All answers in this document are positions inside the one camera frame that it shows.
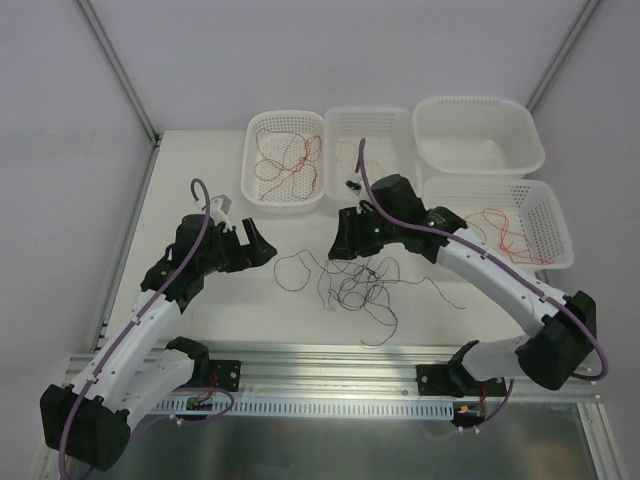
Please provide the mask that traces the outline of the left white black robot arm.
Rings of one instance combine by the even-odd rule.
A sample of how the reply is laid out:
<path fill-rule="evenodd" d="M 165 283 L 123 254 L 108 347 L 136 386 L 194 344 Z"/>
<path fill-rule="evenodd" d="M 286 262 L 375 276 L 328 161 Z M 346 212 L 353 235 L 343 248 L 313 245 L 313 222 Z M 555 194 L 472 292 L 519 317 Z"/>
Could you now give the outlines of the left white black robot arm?
<path fill-rule="evenodd" d="M 143 362 L 203 290 L 209 274 L 261 267 L 276 256 L 253 219 L 243 219 L 242 226 L 246 243 L 223 221 L 185 216 L 174 241 L 146 272 L 126 322 L 68 385 L 51 385 L 42 394 L 45 443 L 58 453 L 61 478 L 69 476 L 69 458 L 90 472 L 110 469 L 140 420 L 170 392 L 215 390 L 209 350 L 196 340 L 179 336 L 152 365 Z"/>

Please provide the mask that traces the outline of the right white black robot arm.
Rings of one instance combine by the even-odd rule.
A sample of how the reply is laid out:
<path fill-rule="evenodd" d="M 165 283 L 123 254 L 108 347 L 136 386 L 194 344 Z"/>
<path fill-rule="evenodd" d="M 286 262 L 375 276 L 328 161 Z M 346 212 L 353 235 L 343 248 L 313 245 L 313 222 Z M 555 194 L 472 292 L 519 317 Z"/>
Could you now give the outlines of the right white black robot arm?
<path fill-rule="evenodd" d="M 428 209 L 399 174 L 367 184 L 360 175 L 345 186 L 357 205 L 338 214 L 332 260 L 353 260 L 400 244 L 474 285 L 500 306 L 523 333 L 494 342 L 472 340 L 428 378 L 443 395 L 472 394 L 485 381 L 523 374 L 559 390 L 595 349 L 596 305 L 585 292 L 568 295 L 507 265 L 451 210 Z"/>

